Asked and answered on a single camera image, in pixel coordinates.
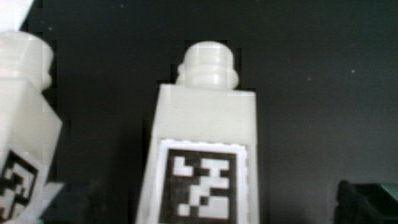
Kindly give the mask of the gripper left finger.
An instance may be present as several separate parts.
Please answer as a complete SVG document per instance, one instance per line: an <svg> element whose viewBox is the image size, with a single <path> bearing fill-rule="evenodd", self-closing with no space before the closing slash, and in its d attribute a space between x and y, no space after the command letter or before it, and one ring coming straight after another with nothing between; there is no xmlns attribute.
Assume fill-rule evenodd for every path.
<svg viewBox="0 0 398 224"><path fill-rule="evenodd" d="M27 224L102 224L102 193L96 185L50 182L24 219Z"/></svg>

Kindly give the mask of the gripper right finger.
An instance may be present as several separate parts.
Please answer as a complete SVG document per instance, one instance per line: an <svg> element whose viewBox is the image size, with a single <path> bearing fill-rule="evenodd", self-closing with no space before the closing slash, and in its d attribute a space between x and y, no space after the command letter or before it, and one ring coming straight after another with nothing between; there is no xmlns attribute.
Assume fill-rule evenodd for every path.
<svg viewBox="0 0 398 224"><path fill-rule="evenodd" d="M338 185L336 224L398 224L398 184Z"/></svg>

